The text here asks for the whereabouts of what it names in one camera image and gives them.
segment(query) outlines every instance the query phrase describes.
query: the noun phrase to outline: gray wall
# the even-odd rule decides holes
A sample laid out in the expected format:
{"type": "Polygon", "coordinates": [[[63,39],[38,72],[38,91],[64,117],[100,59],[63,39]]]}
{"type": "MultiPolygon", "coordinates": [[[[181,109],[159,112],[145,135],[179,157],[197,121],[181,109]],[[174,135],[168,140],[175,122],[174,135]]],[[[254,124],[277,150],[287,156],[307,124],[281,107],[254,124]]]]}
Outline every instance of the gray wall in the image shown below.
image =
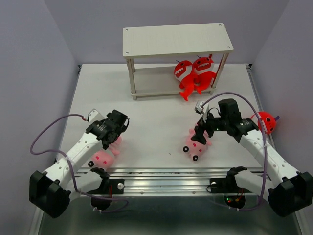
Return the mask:
{"type": "MultiPolygon", "coordinates": [[[[77,65],[43,0],[0,3],[0,234],[27,234],[35,206],[28,201],[29,177],[52,163],[32,156],[36,135],[66,114],[77,65]]],[[[58,147],[62,125],[36,149],[58,147]]]]}
{"type": "MultiPolygon", "coordinates": [[[[264,109],[281,117],[274,132],[278,151],[300,171],[311,174],[312,12],[312,0],[290,0],[252,67],[264,109]]],[[[313,233],[313,206],[305,212],[313,233]]]]}
{"type": "MultiPolygon", "coordinates": [[[[122,28],[223,22],[231,63],[253,63],[288,0],[45,0],[78,63],[124,63],[122,28]]],[[[157,58],[137,62],[175,62],[157,58]]]]}

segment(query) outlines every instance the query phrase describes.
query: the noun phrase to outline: plush toy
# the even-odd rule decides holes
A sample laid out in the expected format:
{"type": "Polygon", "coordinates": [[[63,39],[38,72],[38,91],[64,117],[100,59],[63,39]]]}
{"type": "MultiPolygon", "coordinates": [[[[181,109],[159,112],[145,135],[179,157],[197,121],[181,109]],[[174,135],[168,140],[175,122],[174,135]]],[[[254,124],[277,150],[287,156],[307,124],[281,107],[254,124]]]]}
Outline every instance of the plush toy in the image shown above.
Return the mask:
{"type": "Polygon", "coordinates": [[[115,157],[120,154],[118,147],[121,143],[122,137],[118,137],[114,143],[109,145],[107,150],[102,149],[93,154],[91,161],[88,162],[88,166],[102,169],[110,168],[114,163],[115,157]]]}
{"type": "Polygon", "coordinates": [[[197,75],[193,72],[192,63],[188,60],[179,62],[174,69],[175,78],[180,82],[179,88],[185,89],[179,94],[188,101],[188,96],[195,89],[194,81],[197,75]]]}
{"type": "MultiPolygon", "coordinates": [[[[269,135],[270,133],[272,133],[274,131],[274,129],[276,127],[276,121],[279,120],[279,116],[273,117],[270,113],[265,112],[265,111],[260,111],[260,112],[258,112],[258,114],[259,114],[259,117],[261,119],[261,123],[263,125],[264,130],[265,130],[265,133],[269,135]]],[[[262,129],[261,123],[258,121],[255,114],[252,115],[251,119],[253,121],[258,122],[259,130],[261,130],[262,129]]]]}
{"type": "Polygon", "coordinates": [[[202,91],[209,88],[212,80],[215,78],[216,73],[212,72],[214,67],[214,61],[212,60],[212,54],[209,57],[199,57],[193,64],[194,72],[197,74],[195,90],[201,94],[202,91]]]}
{"type": "Polygon", "coordinates": [[[199,143],[197,141],[192,141],[191,137],[195,134],[194,129],[189,129],[189,136],[186,138],[185,146],[182,150],[192,158],[192,160],[196,161],[198,158],[205,153],[208,149],[208,145],[212,145],[212,142],[209,140],[208,134],[205,132],[204,137],[206,139],[206,144],[199,143]]]}

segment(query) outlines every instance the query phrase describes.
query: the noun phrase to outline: lower shelf board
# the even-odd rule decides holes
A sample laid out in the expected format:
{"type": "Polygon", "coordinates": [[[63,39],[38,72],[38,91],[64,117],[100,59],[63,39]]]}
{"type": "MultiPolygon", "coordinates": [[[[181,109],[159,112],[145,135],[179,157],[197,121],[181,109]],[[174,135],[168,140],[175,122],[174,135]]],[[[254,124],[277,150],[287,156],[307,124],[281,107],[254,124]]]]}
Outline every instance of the lower shelf board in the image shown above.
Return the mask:
{"type": "MultiPolygon", "coordinates": [[[[183,90],[179,88],[179,81],[174,77],[174,68],[175,66],[136,69],[134,72],[136,93],[132,96],[179,94],[183,90]]],[[[214,90],[215,88],[208,88],[203,92],[214,90]]]]}

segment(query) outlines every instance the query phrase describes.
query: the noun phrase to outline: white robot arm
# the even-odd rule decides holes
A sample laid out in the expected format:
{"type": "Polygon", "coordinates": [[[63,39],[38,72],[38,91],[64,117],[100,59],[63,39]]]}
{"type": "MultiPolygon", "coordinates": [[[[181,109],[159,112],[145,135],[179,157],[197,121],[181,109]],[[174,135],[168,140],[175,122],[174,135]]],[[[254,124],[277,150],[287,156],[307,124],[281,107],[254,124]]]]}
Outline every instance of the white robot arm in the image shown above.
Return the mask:
{"type": "MultiPolygon", "coordinates": [[[[214,117],[210,109],[203,107],[204,102],[196,104],[195,111],[202,114],[195,127],[195,135],[191,138],[205,144],[203,137],[206,131],[209,137],[215,131],[226,131],[244,147],[261,166],[264,166],[265,148],[262,132],[249,118],[242,119],[234,99],[224,99],[219,102],[220,117],[214,117]]],[[[279,216],[287,216],[312,203],[313,177],[308,173],[300,173],[285,161],[282,156],[267,142],[267,175],[263,198],[269,202],[272,209],[279,216]]],[[[261,195],[263,179],[244,167],[232,168],[225,181],[215,187],[236,189],[245,188],[257,195],[261,195]]]]}
{"type": "MultiPolygon", "coordinates": [[[[66,158],[59,159],[43,173],[35,171],[30,177],[30,202],[52,218],[61,215],[70,201],[80,195],[74,190],[68,161],[71,162],[75,174],[95,152],[102,148],[106,150],[121,133],[126,131],[129,119],[117,110],[108,113],[105,118],[96,109],[93,109],[88,114],[88,122],[91,125],[73,148],[67,152],[66,158]]],[[[76,183],[79,190],[90,191],[98,189],[102,180],[103,173],[101,171],[91,170],[79,177],[76,183]]]]}

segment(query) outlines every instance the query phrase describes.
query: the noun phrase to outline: pink plush toy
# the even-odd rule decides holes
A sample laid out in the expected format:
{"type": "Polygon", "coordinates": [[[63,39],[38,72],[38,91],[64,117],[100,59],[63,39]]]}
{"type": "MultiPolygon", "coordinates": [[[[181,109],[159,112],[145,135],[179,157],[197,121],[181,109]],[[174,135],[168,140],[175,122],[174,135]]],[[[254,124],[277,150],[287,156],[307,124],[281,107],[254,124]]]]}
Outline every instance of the pink plush toy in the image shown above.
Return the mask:
{"type": "Polygon", "coordinates": [[[88,162],[90,167],[98,167],[103,169],[108,169],[114,163],[115,157],[120,154],[118,150],[119,145],[122,143],[122,137],[109,145],[107,150],[99,150],[91,157],[91,161],[88,162]]]}
{"type": "Polygon", "coordinates": [[[196,141],[192,141],[191,137],[195,134],[194,129],[189,129],[189,136],[186,139],[186,146],[182,149],[185,153],[194,160],[198,160],[198,158],[207,150],[208,145],[212,145],[212,142],[209,140],[208,134],[205,132],[204,137],[206,139],[206,144],[201,144],[196,141]]]}

